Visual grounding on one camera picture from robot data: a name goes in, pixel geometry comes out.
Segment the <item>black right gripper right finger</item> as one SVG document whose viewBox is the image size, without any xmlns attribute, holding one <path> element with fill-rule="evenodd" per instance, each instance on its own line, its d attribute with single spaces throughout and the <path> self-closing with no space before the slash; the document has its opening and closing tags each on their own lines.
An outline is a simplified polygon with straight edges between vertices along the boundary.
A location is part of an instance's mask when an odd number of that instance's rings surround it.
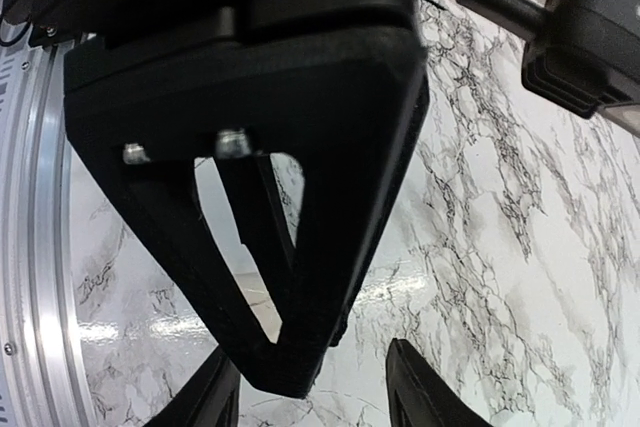
<svg viewBox="0 0 640 427">
<path fill-rule="evenodd" d="M 386 387 L 393 427 L 489 426 L 470 409 L 406 339 L 386 355 Z"/>
</svg>

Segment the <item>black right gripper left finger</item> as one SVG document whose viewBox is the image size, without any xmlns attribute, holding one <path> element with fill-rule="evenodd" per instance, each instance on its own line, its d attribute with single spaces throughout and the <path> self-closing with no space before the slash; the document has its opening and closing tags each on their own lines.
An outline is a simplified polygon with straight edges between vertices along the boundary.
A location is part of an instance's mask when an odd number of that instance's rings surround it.
<svg viewBox="0 0 640 427">
<path fill-rule="evenodd" d="M 160 427 L 237 426 L 240 373 L 215 349 L 158 414 Z"/>
</svg>

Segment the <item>aluminium front rail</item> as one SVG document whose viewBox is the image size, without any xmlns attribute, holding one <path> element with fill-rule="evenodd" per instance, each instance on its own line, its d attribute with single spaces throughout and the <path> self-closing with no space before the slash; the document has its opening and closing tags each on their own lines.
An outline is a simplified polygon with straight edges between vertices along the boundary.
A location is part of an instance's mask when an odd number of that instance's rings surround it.
<svg viewBox="0 0 640 427">
<path fill-rule="evenodd" d="M 69 268 L 67 41 L 1 51 L 1 423 L 92 426 Z"/>
</svg>

